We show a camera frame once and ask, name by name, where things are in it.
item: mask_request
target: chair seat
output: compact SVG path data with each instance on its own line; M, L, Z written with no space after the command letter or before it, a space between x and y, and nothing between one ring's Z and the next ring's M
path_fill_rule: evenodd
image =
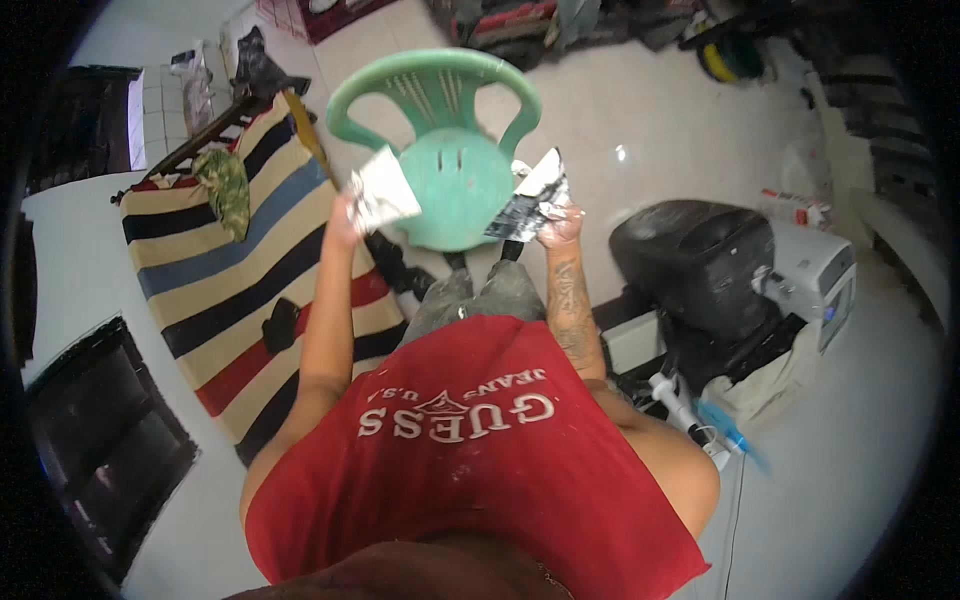
M398 221L409 242L459 252L495 241L484 229L514 191L511 159L479 132L437 129L398 157L422 214Z

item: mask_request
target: black shoe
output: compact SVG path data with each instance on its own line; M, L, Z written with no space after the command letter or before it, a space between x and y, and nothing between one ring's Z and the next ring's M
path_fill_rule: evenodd
M505 240L503 242L503 251L500 253L500 260L513 260L516 262L516 260L520 258L520 253L523 252L523 246L523 242Z
M444 252L444 260L454 271L467 267L467 255L463 252Z

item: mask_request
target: striped rug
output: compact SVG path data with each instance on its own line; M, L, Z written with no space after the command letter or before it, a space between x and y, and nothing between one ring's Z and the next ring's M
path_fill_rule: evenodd
M277 95L233 151L250 181L251 220L243 242L230 241L192 178L172 186L145 180L120 208L136 276L163 339L248 465L296 397L301 336L336 187L292 94ZM296 341L272 355L263 326L280 298L300 313L291 337ZM356 376L393 351L406 328L363 245L353 258L351 300Z

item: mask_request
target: tile floor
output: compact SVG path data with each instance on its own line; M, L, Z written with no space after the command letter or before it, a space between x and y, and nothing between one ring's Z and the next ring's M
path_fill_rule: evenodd
M226 37L254 24L288 73L314 79L304 102L321 115L317 130L339 180L371 153L325 130L329 93L372 60L446 45L420 0L399 0L312 48L263 26L253 9L225 25ZM819 121L799 94L804 67L785 46L773 44L770 53L776 82L744 88L713 83L691 54L655 55L638 43L581 51L529 73L543 116L517 157L533 163L550 146L561 148L574 197L588 213L594 304L620 292L607 237L639 207L680 197L750 205L763 187L828 196L823 163L800 160L797 168L797 156L823 155ZM516 106L495 88L477 101L492 132L502 131ZM395 143L412 140L387 102L361 103L351 115ZM754 440L772 475L742 462L724 469L720 505L699 540L713 568L674 598L834 597L896 512L934 413L938 350L891 270L871 254L858 256L856 308L816 382ZM496 256L496 247L471 251L474 277ZM408 250L406 257L437 276L448 273L433 253ZM543 293L539 247L521 261Z

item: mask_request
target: chair backrest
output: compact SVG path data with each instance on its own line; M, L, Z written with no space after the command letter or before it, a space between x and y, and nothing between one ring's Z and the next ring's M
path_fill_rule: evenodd
M436 129L459 127L481 132L473 100L487 84L501 83L520 100L520 110L500 138L500 150L512 158L516 144L540 122L540 97L508 62L476 50L443 48L413 50L372 62L333 92L326 106L326 126L337 137L379 150L389 145L382 136L347 115L360 96L381 93L403 111L417 138Z

